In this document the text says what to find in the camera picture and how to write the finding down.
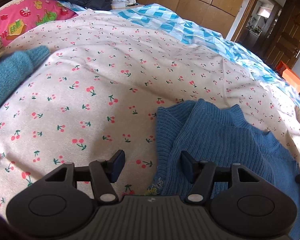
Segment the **blue striped knit sweater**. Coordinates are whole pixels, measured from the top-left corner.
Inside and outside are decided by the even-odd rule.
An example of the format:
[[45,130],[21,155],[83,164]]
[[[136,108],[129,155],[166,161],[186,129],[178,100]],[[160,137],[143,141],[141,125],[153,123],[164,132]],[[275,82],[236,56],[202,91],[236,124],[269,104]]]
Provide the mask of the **blue striped knit sweater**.
[[180,168],[182,151],[220,167],[240,163],[292,198],[298,214],[290,236],[300,239],[299,165],[273,133],[249,124],[238,105],[220,109],[201,99],[160,107],[155,138],[158,166],[149,191],[186,197],[191,184]]

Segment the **white cherry print bedsheet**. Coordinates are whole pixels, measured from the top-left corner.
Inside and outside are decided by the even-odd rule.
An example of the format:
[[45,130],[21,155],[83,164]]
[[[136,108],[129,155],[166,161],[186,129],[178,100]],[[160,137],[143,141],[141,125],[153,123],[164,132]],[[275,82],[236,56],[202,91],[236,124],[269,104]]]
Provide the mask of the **white cherry print bedsheet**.
[[123,149],[115,190],[144,193],[157,165],[156,112],[186,100],[238,104],[300,165],[300,108],[277,85],[201,44],[114,14],[87,12],[18,37],[8,52],[50,56],[0,107],[0,215],[17,193],[65,162],[85,166]]

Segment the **orange box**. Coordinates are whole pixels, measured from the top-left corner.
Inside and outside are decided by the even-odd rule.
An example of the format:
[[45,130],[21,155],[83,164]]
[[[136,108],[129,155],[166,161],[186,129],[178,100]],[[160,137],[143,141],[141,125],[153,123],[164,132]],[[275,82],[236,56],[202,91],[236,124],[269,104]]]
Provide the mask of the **orange box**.
[[300,93],[300,78],[283,61],[277,64],[275,70]]

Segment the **blue white checkered quilt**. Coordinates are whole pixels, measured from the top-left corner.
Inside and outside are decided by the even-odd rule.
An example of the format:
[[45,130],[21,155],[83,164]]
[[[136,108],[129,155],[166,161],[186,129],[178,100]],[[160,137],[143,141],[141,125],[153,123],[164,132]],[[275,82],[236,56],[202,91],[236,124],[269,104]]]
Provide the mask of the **blue white checkered quilt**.
[[243,66],[253,79],[275,85],[300,108],[300,95],[296,89],[268,67],[257,55],[242,45],[226,40],[222,34],[185,20],[176,12],[157,3],[111,11],[134,24],[165,31],[184,44],[200,44]]

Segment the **teal knit garment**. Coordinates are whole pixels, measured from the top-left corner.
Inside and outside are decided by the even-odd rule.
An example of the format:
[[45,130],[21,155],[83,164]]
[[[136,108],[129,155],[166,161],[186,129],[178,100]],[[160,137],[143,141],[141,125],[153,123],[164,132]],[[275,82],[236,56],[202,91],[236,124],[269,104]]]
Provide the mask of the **teal knit garment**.
[[39,69],[50,55],[49,48],[38,46],[15,51],[0,59],[0,107],[21,84],[39,73]]

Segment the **wooden door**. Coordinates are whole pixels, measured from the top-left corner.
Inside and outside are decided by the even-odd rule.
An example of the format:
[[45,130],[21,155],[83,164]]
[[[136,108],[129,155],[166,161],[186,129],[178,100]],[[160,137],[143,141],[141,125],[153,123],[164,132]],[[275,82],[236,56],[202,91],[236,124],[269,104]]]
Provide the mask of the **wooden door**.
[[283,61],[293,68],[300,56],[300,2],[286,2],[270,40],[263,57],[265,64],[274,69]]

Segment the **pink cartoon print pillow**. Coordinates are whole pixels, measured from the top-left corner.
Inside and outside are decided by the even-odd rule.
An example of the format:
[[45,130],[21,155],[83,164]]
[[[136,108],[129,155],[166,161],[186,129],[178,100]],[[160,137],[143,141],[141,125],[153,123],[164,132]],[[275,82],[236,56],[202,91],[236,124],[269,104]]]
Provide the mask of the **pink cartoon print pillow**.
[[0,37],[7,46],[25,32],[46,22],[77,14],[56,0],[12,0],[0,7]]

